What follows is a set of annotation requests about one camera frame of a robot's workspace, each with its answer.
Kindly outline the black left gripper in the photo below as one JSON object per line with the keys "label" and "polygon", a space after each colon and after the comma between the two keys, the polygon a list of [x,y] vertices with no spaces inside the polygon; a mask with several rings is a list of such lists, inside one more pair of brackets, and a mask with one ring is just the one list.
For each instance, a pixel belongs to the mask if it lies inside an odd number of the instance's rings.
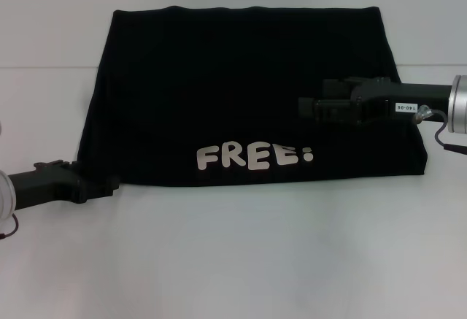
{"label": "black left gripper", "polygon": [[91,199],[113,196],[120,187],[117,176],[83,178],[76,161],[39,162],[34,164],[34,168],[33,171],[9,175],[15,190],[16,210],[51,201],[82,204]]}

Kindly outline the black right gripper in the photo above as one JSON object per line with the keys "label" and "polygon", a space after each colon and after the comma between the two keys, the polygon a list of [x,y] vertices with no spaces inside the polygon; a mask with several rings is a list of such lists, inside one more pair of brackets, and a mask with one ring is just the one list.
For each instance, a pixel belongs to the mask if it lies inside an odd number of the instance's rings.
{"label": "black right gripper", "polygon": [[448,110],[450,85],[393,82],[386,77],[323,80],[322,97],[349,99],[298,99],[298,115],[316,123],[366,125],[413,121],[422,106]]}

